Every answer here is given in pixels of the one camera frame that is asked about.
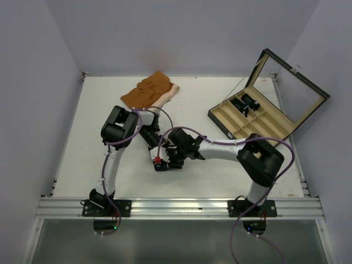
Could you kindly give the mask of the navy blue underwear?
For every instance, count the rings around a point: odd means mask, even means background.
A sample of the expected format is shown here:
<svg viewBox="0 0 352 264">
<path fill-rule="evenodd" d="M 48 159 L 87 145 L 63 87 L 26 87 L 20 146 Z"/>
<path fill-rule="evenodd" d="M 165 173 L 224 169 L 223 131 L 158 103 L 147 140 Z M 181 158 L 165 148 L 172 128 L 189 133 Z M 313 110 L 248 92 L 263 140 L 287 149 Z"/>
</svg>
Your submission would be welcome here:
<svg viewBox="0 0 352 264">
<path fill-rule="evenodd" d="M 166 162 L 154 163 L 153 166 L 157 172 L 164 172 L 172 169 L 172 167 L 169 166 L 169 163 Z"/>
</svg>

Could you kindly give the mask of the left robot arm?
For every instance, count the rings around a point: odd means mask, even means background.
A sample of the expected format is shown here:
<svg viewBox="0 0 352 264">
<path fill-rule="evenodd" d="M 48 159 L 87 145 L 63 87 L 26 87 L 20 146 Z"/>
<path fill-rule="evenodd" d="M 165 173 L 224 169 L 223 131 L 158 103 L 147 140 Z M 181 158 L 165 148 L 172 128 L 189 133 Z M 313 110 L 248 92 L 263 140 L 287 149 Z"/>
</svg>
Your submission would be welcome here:
<svg viewBox="0 0 352 264">
<path fill-rule="evenodd" d="M 107 147 L 102 173 L 97 186 L 90 191 L 85 211 L 102 216 L 117 215 L 118 207 L 113 198 L 122 155 L 137 135 L 143 137 L 148 147 L 154 148 L 160 139 L 158 119 L 158 114 L 149 110 L 113 107 L 101 129 L 102 142 Z"/>
</svg>

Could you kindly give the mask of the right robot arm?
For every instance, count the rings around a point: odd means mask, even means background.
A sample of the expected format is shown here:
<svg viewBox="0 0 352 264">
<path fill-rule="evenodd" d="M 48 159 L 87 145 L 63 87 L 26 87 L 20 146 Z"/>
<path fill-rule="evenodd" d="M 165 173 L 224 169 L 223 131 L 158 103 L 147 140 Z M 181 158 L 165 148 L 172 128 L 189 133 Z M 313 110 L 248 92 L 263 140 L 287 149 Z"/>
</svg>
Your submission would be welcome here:
<svg viewBox="0 0 352 264">
<path fill-rule="evenodd" d="M 284 156 L 267 140 L 260 140 L 258 134 L 247 139 L 214 141 L 205 136 L 196 138 L 178 128 L 168 134 L 168 140 L 175 146 L 176 156 L 182 161 L 227 160 L 241 164 L 252 180 L 246 197 L 245 209 L 249 215 L 257 216 L 264 209 L 268 190 L 284 162 Z"/>
</svg>

